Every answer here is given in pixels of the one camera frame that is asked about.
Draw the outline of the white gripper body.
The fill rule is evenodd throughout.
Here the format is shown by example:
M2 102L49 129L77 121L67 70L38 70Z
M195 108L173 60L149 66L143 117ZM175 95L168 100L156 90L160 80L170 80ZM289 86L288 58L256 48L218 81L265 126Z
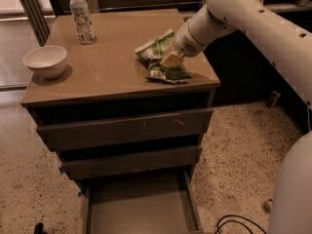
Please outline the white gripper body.
M177 31L173 43L174 49L186 57L195 57L203 52L207 46L198 43L189 29L190 20L187 20Z

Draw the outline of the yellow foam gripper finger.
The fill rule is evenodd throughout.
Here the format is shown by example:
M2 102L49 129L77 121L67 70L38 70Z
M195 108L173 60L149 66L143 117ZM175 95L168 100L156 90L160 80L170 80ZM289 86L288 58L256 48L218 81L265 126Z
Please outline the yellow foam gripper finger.
M162 56L160 64L166 68L171 68L182 64L183 53L178 50L170 49Z

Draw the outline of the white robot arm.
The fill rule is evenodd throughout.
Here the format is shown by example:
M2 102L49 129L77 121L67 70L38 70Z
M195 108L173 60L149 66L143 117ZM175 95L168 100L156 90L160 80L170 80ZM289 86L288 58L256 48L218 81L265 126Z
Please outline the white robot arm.
M263 0L206 0L178 30L161 64L173 67L213 40L242 31L307 106L312 101L312 35ZM267 234L312 234L312 131L287 153L275 184Z

